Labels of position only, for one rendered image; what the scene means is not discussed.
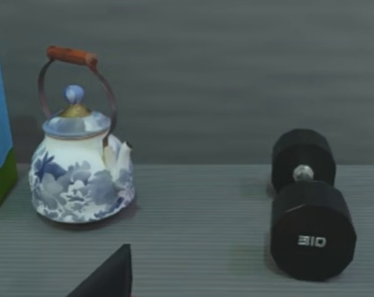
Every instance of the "gray tabletop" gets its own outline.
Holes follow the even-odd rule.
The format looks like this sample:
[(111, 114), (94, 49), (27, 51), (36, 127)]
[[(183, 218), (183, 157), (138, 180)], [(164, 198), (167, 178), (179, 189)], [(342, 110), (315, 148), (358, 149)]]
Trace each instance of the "gray tabletop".
[(137, 166), (138, 198), (98, 224), (49, 223), (26, 176), (0, 208), (0, 297), (64, 297), (131, 243), (137, 297), (374, 296), (374, 166), (340, 166), (355, 260), (326, 283), (280, 273), (266, 250), (268, 166)]

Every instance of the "blue knob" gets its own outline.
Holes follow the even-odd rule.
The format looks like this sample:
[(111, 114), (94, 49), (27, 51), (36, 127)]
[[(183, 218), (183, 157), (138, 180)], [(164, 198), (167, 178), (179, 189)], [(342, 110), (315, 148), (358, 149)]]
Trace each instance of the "blue knob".
[(64, 89), (64, 96), (69, 104), (79, 104), (84, 97), (84, 89), (79, 85), (68, 85)]

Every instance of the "teapot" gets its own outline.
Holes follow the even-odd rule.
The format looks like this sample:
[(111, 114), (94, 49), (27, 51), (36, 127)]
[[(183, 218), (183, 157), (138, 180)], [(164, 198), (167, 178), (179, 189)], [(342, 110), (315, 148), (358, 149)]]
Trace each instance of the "teapot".
[[(115, 97), (97, 70), (97, 57), (78, 49), (50, 46), (49, 61), (38, 76), (38, 96), (47, 117), (45, 137), (33, 154), (28, 173), (33, 208), (61, 223), (88, 223), (118, 213), (134, 199), (132, 147), (112, 132), (116, 126)], [(55, 61), (87, 66), (100, 81), (111, 117), (82, 104), (84, 89), (64, 90), (67, 107), (51, 114), (44, 91), (47, 69)]]

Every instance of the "kettle handle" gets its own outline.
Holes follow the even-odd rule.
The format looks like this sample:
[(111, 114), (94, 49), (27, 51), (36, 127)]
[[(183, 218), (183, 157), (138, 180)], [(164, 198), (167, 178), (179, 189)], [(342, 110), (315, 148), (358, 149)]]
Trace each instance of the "kettle handle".
[(107, 133), (105, 139), (107, 140), (108, 136), (114, 131), (114, 128), (117, 124), (117, 111), (116, 111), (116, 103), (115, 103), (115, 96), (114, 93), (107, 82), (107, 80), (102, 76), (99, 71), (97, 70), (97, 57), (96, 54), (87, 53), (85, 51), (81, 51), (79, 49), (72, 49), (72, 48), (60, 48), (58, 46), (49, 46), (46, 50), (46, 55), (50, 59), (41, 69), (40, 74), (38, 75), (38, 98), (40, 99), (41, 108), (47, 118), (51, 117), (51, 111), (47, 104), (47, 99), (44, 91), (44, 82), (45, 82), (45, 74), (48, 70), (49, 66), (55, 62), (56, 60), (80, 65), (80, 66), (87, 66), (88, 69), (96, 76), (96, 78), (100, 81), (108, 101), (110, 103), (111, 108), (111, 124), (110, 129)]

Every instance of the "dumbbell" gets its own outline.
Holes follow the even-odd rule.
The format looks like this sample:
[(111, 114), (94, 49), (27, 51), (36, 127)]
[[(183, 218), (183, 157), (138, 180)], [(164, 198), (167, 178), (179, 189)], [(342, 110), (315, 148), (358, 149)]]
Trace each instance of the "dumbbell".
[(327, 140), (309, 129), (282, 135), (272, 150), (271, 255), (298, 280), (339, 275), (354, 258), (357, 235), (335, 189), (336, 163)]

